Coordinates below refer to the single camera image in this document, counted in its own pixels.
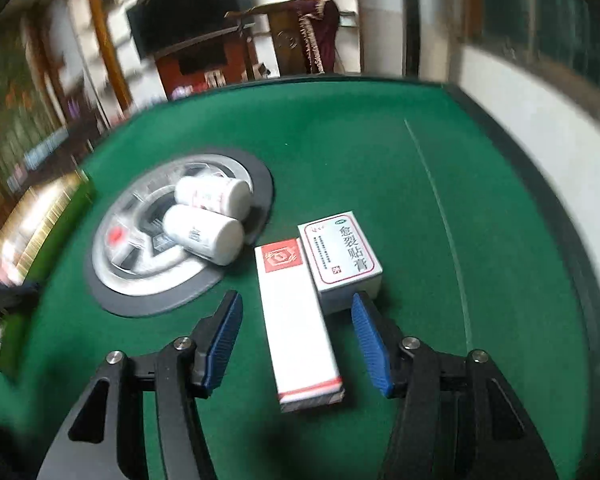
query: green table surface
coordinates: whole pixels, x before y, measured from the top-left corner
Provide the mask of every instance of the green table surface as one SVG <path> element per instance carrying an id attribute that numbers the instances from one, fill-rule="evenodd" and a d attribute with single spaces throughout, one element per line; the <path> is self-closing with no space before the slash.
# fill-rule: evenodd
<path id="1" fill-rule="evenodd" d="M 573 474 L 587 431 L 586 330 L 536 203 L 445 89 L 373 80 L 210 92 L 140 114 L 97 149 L 84 169 L 98 198 L 48 283 L 18 383 L 0 376 L 0 421 L 32 457 L 42 459 L 107 352 L 161 349 L 234 288 L 242 329 L 221 388 L 198 403 L 218 478 L 376 477 L 397 405 L 371 385 L 350 313 L 326 319 L 344 402 L 281 414 L 252 249 L 210 291 L 158 317 L 115 317 L 91 297 L 84 257 L 116 195 L 152 166 L 209 145 L 247 150 L 273 175 L 276 198 L 258 244 L 353 210 L 384 268 L 379 308 L 438 351 L 486 349 L 561 478 Z M 150 473 L 162 478 L 146 395 Z"/>

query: red dot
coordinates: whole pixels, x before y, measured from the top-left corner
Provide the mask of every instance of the red dot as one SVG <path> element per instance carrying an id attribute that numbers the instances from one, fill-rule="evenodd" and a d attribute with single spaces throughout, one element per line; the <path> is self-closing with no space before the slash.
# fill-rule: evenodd
<path id="1" fill-rule="evenodd" d="M 116 225 L 113 229 L 111 229 L 111 231 L 109 231 L 109 234 L 107 235 L 109 245 L 117 244 L 120 240 L 122 240 L 124 235 L 124 229 L 119 225 Z"/>

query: white box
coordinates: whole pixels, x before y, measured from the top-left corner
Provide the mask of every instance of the white box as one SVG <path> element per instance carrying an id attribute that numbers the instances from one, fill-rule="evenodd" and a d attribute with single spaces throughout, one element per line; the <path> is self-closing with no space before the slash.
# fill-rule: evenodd
<path id="1" fill-rule="evenodd" d="M 342 379 L 300 240 L 256 247 L 255 256 L 280 409 L 339 402 Z"/>
<path id="2" fill-rule="evenodd" d="M 325 314 L 351 308 L 364 290 L 373 300 L 382 266 L 351 211 L 298 226 Z"/>

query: white bottle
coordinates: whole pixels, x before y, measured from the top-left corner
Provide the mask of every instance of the white bottle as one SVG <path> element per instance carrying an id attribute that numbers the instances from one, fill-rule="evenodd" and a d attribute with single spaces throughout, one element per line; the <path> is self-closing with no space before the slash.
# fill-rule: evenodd
<path id="1" fill-rule="evenodd" d="M 165 213 L 162 228 L 187 251 L 221 266 L 234 261 L 244 243 L 242 224 L 235 218 L 181 204 Z"/>
<path id="2" fill-rule="evenodd" d="M 175 199 L 179 204 L 209 209 L 240 221 L 251 209 L 251 189 L 239 178 L 183 176 L 176 184 Z"/>

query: maroon cloth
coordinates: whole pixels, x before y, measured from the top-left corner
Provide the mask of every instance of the maroon cloth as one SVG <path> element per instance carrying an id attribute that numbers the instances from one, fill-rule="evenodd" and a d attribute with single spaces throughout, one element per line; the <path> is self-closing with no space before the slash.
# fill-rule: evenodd
<path id="1" fill-rule="evenodd" d="M 298 13 L 300 28 L 303 27 L 302 17 L 306 16 L 314 30 L 315 40 L 322 61 L 324 72 L 333 72 L 336 53 L 336 32 L 340 25 L 340 11 L 333 0 L 290 0 L 288 8 Z M 315 59 L 311 44 L 307 45 L 303 38 L 302 52 L 307 66 L 307 73 L 320 73 L 318 60 Z"/>

